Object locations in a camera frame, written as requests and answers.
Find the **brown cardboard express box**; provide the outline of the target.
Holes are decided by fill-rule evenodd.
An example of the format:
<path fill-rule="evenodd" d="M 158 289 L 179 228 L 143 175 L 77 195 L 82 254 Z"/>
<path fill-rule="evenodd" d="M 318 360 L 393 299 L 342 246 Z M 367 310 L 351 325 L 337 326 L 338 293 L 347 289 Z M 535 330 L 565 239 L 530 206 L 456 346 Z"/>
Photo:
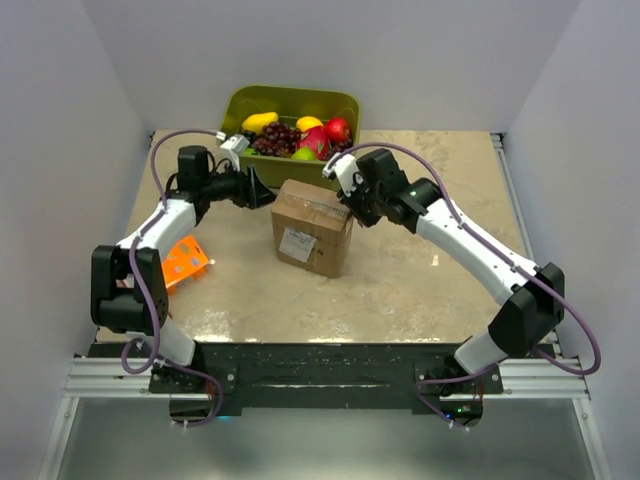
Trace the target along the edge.
<path fill-rule="evenodd" d="M 353 217 L 334 191 L 288 179 L 272 205 L 271 218 L 280 261 L 328 278 L 341 276 Z"/>

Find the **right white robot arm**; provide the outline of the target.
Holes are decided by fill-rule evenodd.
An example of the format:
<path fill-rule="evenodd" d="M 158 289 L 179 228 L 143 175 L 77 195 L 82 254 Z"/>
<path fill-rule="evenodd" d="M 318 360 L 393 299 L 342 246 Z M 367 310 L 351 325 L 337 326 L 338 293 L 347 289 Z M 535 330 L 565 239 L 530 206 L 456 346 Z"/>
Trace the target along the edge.
<path fill-rule="evenodd" d="M 563 319 L 565 277 L 515 253 L 469 219 L 428 178 L 410 181 L 390 150 L 360 158 L 334 156 L 323 175 L 336 181 L 338 199 L 365 227 L 381 218 L 435 244 L 474 276 L 500 309 L 480 333 L 461 344 L 445 369 L 448 386 L 469 392 L 481 371 L 528 355 Z"/>

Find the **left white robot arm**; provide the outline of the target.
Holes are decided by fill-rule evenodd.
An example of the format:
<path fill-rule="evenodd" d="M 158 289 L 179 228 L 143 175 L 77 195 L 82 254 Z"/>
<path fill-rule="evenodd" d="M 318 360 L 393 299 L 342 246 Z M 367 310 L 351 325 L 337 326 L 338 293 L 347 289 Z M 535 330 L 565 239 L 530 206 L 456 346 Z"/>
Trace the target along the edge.
<path fill-rule="evenodd" d="M 91 255 L 93 323 L 113 333 L 144 341 L 153 360 L 174 363 L 171 378 L 185 392 L 200 390 L 207 368 L 194 359 L 195 341 L 168 318 L 169 299 L 162 262 L 201 222 L 213 202 L 230 201 L 258 209 L 275 193 L 255 167 L 242 167 L 229 141 L 221 147 L 219 169 L 204 146 L 178 150 L 178 170 L 160 186 L 160 201 L 133 233 L 115 245 L 100 245 Z"/>

